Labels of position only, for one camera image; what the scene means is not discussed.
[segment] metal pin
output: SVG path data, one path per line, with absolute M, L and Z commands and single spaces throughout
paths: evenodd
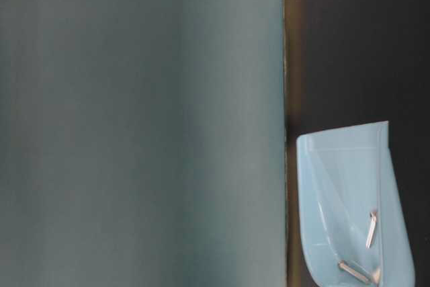
M 358 279 L 360 282 L 363 282 L 366 285 L 370 284 L 370 279 L 367 278 L 365 275 L 359 273 L 357 270 L 352 269 L 349 267 L 344 261 L 340 261 L 338 263 L 339 268 L 342 270 L 345 270 L 348 274 L 352 275 L 354 278 Z
M 376 229 L 376 222 L 377 222 L 377 212 L 376 211 L 371 211 L 370 212 L 370 226 L 369 226 L 369 233 L 368 233 L 368 239 L 366 240 L 366 244 L 365 247 L 366 248 L 370 248 L 370 246 L 372 245 L 372 242 L 374 240 L 374 234 L 375 234 L 375 229 Z
M 379 281 L 381 280 L 381 268 L 376 269 L 374 272 L 372 272 L 372 281 L 374 284 L 379 284 Z

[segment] black wall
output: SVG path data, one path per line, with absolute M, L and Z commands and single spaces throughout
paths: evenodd
M 299 134 L 390 121 L 415 261 L 430 285 L 430 0 L 303 0 Z M 302 286 L 315 286 L 307 270 Z

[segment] blue plastic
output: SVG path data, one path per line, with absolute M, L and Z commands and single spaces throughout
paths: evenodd
M 380 269 L 379 286 L 414 286 L 388 122 L 305 134 L 297 147 L 302 246 L 315 282 L 365 286 L 338 268 L 343 260 L 367 277 Z M 372 210 L 378 211 L 378 223 L 367 249 Z

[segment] green surface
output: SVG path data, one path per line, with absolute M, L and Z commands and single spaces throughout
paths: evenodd
M 282 0 L 0 0 L 0 285 L 283 286 Z

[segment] dark background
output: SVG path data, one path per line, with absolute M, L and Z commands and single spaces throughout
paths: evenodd
M 286 1 L 287 11 L 300 12 L 286 15 L 289 146 L 307 132 L 389 120 L 416 286 L 430 286 L 430 0 Z M 288 163 L 294 167 L 294 153 Z M 297 231 L 290 228 L 289 248 Z M 289 282 L 299 275 L 301 286 L 316 286 L 302 255 L 288 261 Z

